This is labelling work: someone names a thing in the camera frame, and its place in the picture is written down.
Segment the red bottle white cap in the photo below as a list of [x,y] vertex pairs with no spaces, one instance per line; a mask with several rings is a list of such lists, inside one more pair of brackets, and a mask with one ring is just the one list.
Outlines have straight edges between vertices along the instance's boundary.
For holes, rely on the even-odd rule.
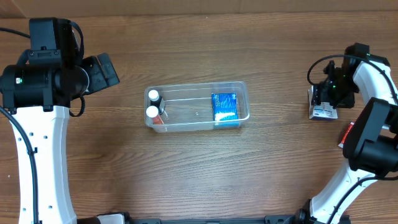
[[164,122],[159,114],[159,109],[156,106],[149,106],[146,109],[146,115],[152,120],[153,124],[163,125]]

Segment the white blue box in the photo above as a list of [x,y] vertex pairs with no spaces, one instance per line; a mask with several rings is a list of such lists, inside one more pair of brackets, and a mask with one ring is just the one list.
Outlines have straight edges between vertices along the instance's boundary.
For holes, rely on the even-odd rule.
[[321,102],[320,105],[316,105],[313,100],[314,90],[313,86],[308,90],[308,102],[309,102],[309,119],[313,120],[334,120],[338,119],[337,110],[334,109],[329,102]]

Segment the dark bottle white cap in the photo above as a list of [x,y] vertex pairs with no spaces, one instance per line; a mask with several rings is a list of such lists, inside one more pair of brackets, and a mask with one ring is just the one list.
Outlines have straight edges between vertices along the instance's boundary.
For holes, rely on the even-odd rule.
[[157,90],[150,90],[148,92],[148,97],[150,99],[150,105],[155,106],[159,110],[159,114],[165,112],[165,101],[163,97]]

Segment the red packet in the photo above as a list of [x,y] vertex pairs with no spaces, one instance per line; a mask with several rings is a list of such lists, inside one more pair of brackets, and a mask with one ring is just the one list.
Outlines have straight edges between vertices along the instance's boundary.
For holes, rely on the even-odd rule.
[[347,128],[344,132],[342,132],[339,143],[338,143],[338,147],[343,148],[344,143],[346,141],[347,135],[349,134],[349,132],[351,131],[352,127],[354,126],[354,121],[351,121],[349,123],[349,125],[347,125]]

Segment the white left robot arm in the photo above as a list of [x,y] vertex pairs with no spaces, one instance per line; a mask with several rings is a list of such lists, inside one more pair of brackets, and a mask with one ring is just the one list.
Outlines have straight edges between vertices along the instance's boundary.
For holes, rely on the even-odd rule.
[[119,83],[108,54],[85,56],[80,27],[55,17],[29,21],[30,48],[1,75],[1,113],[16,139],[20,223],[77,223],[66,156],[73,100]]

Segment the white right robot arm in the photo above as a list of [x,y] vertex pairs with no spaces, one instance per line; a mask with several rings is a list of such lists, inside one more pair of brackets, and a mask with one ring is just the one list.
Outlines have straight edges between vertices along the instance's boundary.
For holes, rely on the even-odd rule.
[[359,93],[364,109],[346,132],[344,160],[321,192],[309,199],[287,223],[349,223],[345,210],[377,181],[394,181],[397,172],[397,137],[381,135],[382,129],[397,134],[397,87],[387,58],[370,53],[368,45],[355,43],[340,56],[326,57],[326,79],[312,83],[308,91],[309,117],[336,119],[338,108],[352,108]]

